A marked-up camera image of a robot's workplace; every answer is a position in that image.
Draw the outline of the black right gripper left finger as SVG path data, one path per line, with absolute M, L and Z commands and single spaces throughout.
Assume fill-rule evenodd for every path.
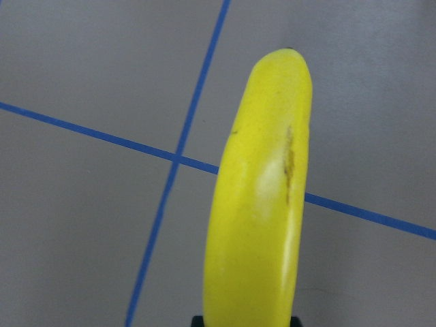
M 204 327 L 204 319 L 202 315 L 195 315 L 191 319 L 191 327 Z

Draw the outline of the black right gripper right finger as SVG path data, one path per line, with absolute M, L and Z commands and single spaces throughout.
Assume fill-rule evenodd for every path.
M 290 327 L 302 327 L 301 320 L 296 316 L 291 316 Z

